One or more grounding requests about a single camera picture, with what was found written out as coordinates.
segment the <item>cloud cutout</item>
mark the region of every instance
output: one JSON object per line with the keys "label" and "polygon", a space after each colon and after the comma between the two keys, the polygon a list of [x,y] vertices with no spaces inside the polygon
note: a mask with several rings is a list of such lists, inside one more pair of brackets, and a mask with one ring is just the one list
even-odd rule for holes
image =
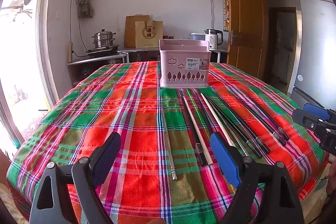
{"label": "cloud cutout", "polygon": [[177,63],[177,60],[174,59],[174,58],[171,58],[171,59],[168,60],[168,64],[174,65],[176,63]]}

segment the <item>refrigerator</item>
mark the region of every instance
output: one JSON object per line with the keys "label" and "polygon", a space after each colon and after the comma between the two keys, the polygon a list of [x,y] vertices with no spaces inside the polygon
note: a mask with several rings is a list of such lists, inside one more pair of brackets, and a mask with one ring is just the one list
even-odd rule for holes
{"label": "refrigerator", "polygon": [[302,43],[291,99],[336,109],[336,6],[325,0],[300,0]]}

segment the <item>cutting board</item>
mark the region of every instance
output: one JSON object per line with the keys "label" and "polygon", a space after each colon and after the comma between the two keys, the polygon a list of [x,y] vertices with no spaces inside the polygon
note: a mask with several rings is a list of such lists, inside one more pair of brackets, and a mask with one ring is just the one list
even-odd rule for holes
{"label": "cutting board", "polygon": [[136,21],[149,21],[149,16],[135,15],[126,17],[124,47],[135,47]]}

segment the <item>black chopstick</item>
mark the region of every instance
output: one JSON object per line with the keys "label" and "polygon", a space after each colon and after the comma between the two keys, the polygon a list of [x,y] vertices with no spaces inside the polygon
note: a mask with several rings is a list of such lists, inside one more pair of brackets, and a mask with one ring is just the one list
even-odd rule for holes
{"label": "black chopstick", "polygon": [[241,100],[236,94],[233,92],[230,92],[228,89],[227,91],[234,97],[238,102],[240,102],[248,111],[250,111],[259,122],[261,122],[267,130],[281,143],[282,146],[286,145],[286,141],[283,140],[283,138],[278,134],[277,131],[275,131],[268,123],[265,122],[265,120],[259,115],[258,112],[256,112],[252,107],[250,107],[248,104],[246,104],[243,100]]}
{"label": "black chopstick", "polygon": [[227,121],[238,133],[238,135],[247,143],[247,145],[251,148],[253,153],[257,156],[257,158],[261,159],[263,155],[261,154],[259,148],[256,146],[255,141],[252,138],[249,138],[231,119],[226,115],[226,113],[216,105],[212,100],[209,99],[206,95],[204,97],[208,100],[210,105],[213,107],[216,112],[218,118],[222,119],[223,124]]}
{"label": "black chopstick", "polygon": [[187,109],[187,106],[185,104],[185,101],[183,99],[183,93],[181,90],[179,90],[180,92],[180,95],[181,95],[181,101],[182,101],[182,104],[183,104],[183,108],[184,108],[184,113],[186,115],[186,119],[188,121],[188,124],[190,126],[190,130],[191,130],[191,133],[193,135],[193,138],[194,138],[194,142],[195,142],[195,150],[196,150],[196,153],[198,154],[198,159],[199,159],[199,162],[201,163],[201,166],[204,166],[204,165],[207,165],[207,160],[205,158],[205,155],[204,155],[204,152],[203,152],[203,148],[202,148],[202,145],[201,145],[201,142],[200,142],[200,139],[196,133],[196,129],[194,127],[194,124],[193,124],[193,121],[191,120],[191,117],[190,117],[190,114],[188,112],[188,109]]}
{"label": "black chopstick", "polygon": [[282,136],[286,139],[286,141],[289,141],[289,136],[284,132],[281,128],[281,126],[267,113],[266,110],[264,110],[250,95],[246,94],[243,90],[239,89],[244,95],[246,95],[247,98],[249,98],[256,106],[257,108],[264,113],[264,115],[273,123],[273,126],[278,129],[278,132],[282,134]]}
{"label": "black chopstick", "polygon": [[209,135],[211,135],[213,133],[211,125],[210,125],[210,120],[209,120],[209,116],[208,114],[205,112],[204,106],[201,103],[200,97],[198,96],[197,92],[194,91],[194,93],[196,94],[196,98],[197,98],[197,102],[199,104],[199,111],[201,112],[202,118],[205,121],[205,124],[207,126],[207,130],[209,132]]}
{"label": "black chopstick", "polygon": [[248,124],[226,103],[218,94],[217,99],[221,101],[223,105],[233,114],[233,116],[241,123],[241,125],[245,128],[246,131],[251,135],[251,137],[258,143],[260,148],[266,153],[270,153],[270,149],[265,145],[260,137],[248,126]]}

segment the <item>pot lid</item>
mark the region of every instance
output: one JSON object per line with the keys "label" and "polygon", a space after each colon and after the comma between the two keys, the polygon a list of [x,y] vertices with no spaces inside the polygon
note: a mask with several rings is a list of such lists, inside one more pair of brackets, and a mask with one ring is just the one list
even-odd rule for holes
{"label": "pot lid", "polygon": [[101,32],[96,32],[94,35],[104,35],[104,34],[112,34],[110,31],[105,31],[105,29],[101,29]]}

